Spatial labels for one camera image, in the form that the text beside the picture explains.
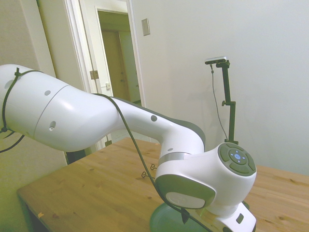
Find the doorway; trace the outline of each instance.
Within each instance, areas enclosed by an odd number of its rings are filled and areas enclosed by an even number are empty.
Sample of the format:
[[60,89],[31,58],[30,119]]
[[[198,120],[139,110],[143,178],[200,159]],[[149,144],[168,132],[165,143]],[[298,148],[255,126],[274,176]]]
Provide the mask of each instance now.
[[140,105],[140,90],[128,15],[98,11],[98,17],[112,95]]

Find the white wall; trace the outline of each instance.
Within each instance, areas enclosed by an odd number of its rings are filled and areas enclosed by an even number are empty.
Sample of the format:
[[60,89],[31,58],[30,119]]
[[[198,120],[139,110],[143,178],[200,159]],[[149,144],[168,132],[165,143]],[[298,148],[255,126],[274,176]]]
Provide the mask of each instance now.
[[[0,31],[0,65],[19,64],[55,75],[35,0],[0,0]],[[0,139],[0,150],[10,147],[20,136],[16,133]],[[16,191],[64,166],[63,152],[30,138],[0,154],[1,232],[33,231],[28,211]]]
[[[309,174],[307,0],[131,1],[148,108],[200,126],[207,149],[224,139],[210,67],[227,56],[235,140],[260,165]],[[143,37],[141,20],[151,35]],[[222,72],[215,69],[219,105]],[[219,106],[228,130],[229,107]]]
[[38,0],[57,79],[84,90],[64,0]]

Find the gray button panel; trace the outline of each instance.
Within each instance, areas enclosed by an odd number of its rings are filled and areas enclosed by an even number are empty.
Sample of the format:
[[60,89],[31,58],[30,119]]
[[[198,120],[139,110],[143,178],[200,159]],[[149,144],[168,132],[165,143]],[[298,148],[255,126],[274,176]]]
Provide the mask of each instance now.
[[250,176],[256,172],[254,160],[242,147],[233,143],[223,143],[218,155],[224,166],[235,174]]

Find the screw hole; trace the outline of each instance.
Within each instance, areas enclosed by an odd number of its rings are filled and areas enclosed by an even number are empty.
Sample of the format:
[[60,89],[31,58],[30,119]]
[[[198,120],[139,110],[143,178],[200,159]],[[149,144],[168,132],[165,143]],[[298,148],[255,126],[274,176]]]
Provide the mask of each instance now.
[[157,119],[158,119],[155,115],[152,115],[150,118],[151,118],[151,120],[152,120],[153,122],[157,121]]
[[56,122],[52,121],[49,125],[49,130],[52,131],[53,129],[55,129],[55,127],[56,127]]

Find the black cable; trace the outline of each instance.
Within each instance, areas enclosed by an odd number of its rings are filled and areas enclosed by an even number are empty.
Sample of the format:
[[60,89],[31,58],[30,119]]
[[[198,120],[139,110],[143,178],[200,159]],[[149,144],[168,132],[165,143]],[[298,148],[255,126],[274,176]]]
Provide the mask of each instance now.
[[17,144],[19,144],[19,142],[24,138],[25,136],[24,135],[22,135],[22,136],[20,136],[20,138],[19,138],[19,140],[17,140],[17,142],[16,143],[14,143],[12,146],[10,146],[9,148],[7,148],[7,149],[4,149],[4,150],[2,150],[2,151],[0,151],[0,153],[2,153],[2,152],[6,152],[6,151],[8,151],[8,150],[10,150],[10,149],[12,149],[13,147],[15,147]]
[[119,115],[120,115],[120,117],[121,117],[121,119],[122,119],[122,121],[123,121],[123,123],[124,123],[124,125],[125,125],[125,127],[126,127],[126,130],[127,130],[127,132],[129,133],[129,135],[130,135],[130,137],[131,137],[131,139],[132,139],[132,141],[133,141],[133,143],[134,143],[134,146],[135,146],[135,148],[136,148],[136,150],[137,150],[137,153],[138,153],[138,155],[139,155],[139,157],[140,157],[141,162],[143,163],[143,166],[144,166],[144,168],[145,168],[145,170],[146,170],[146,173],[148,174],[148,176],[149,176],[149,178],[150,178],[150,180],[151,180],[151,182],[152,182],[152,184],[153,184],[155,190],[157,191],[157,193],[159,194],[159,196],[161,197],[161,199],[164,201],[164,203],[167,204],[167,205],[168,205],[169,207],[171,207],[172,209],[176,210],[177,212],[179,212],[179,213],[181,213],[181,214],[186,214],[186,216],[188,216],[191,220],[195,221],[197,224],[199,224],[201,227],[203,227],[204,229],[206,229],[208,232],[213,232],[212,230],[210,230],[209,228],[207,228],[203,223],[201,223],[201,222],[198,221],[196,218],[194,218],[193,216],[191,216],[190,213],[189,213],[188,211],[186,211],[186,210],[181,210],[181,209],[179,209],[179,208],[173,206],[173,205],[161,194],[161,192],[160,192],[159,189],[157,188],[157,186],[156,186],[156,184],[155,184],[155,181],[154,181],[154,179],[152,178],[152,176],[151,176],[151,174],[150,174],[150,172],[149,172],[149,170],[148,170],[148,168],[147,168],[147,165],[146,165],[146,163],[145,163],[145,161],[144,161],[144,158],[143,158],[143,156],[142,156],[142,154],[141,154],[141,152],[140,152],[140,149],[139,149],[139,147],[138,147],[138,145],[137,145],[137,143],[136,143],[136,141],[135,141],[135,138],[133,137],[133,134],[132,134],[132,132],[131,132],[129,126],[127,125],[126,120],[125,120],[125,117],[123,116],[123,114],[122,114],[122,112],[121,112],[119,106],[117,105],[117,103],[116,103],[111,97],[106,96],[106,95],[104,95],[104,94],[95,93],[95,95],[98,95],[98,96],[107,98],[107,99],[116,107],[116,109],[117,109],[117,111],[118,111],[118,113],[119,113]]
[[[23,76],[23,75],[25,75],[25,74],[27,74],[27,73],[30,73],[30,72],[38,72],[38,70],[29,70],[29,71],[20,73],[20,72],[19,72],[19,68],[16,68],[16,72],[14,73],[15,78],[14,78],[13,82],[11,83],[11,85],[10,85],[8,91],[6,92],[5,97],[4,97],[4,100],[3,100],[3,105],[2,105],[2,121],[3,121],[3,128],[0,130],[0,133],[7,132],[8,130],[10,130],[10,129],[7,129],[7,127],[6,127],[6,119],[5,119],[5,107],[6,107],[6,103],[7,103],[9,94],[10,94],[12,88],[14,87],[14,85],[16,84],[18,78],[21,77],[21,76]],[[12,134],[14,134],[14,131],[12,131],[12,132],[11,132],[8,136],[6,136],[5,138],[11,136]],[[25,137],[25,136],[22,135],[22,136],[17,140],[16,143],[14,143],[14,144],[13,144],[12,146],[10,146],[9,148],[0,151],[0,153],[12,149],[12,148],[15,147],[17,144],[19,144],[19,142],[20,142],[24,137]]]
[[220,116],[219,116],[218,103],[217,103],[216,95],[215,95],[215,93],[214,93],[214,86],[213,86],[213,73],[214,73],[214,71],[213,71],[213,69],[212,69],[212,65],[211,65],[211,74],[212,74],[212,92],[213,92],[213,96],[214,96],[214,101],[216,102],[217,115],[218,115],[218,119],[219,119],[219,122],[220,122],[220,126],[221,126],[221,128],[222,128],[222,130],[223,130],[223,132],[224,132],[224,135],[225,135],[225,137],[226,137],[226,140],[228,141],[228,139],[227,139],[227,135],[226,135],[226,132],[225,132],[225,130],[224,130],[224,128],[223,128],[223,126],[222,126],[221,119],[220,119]]

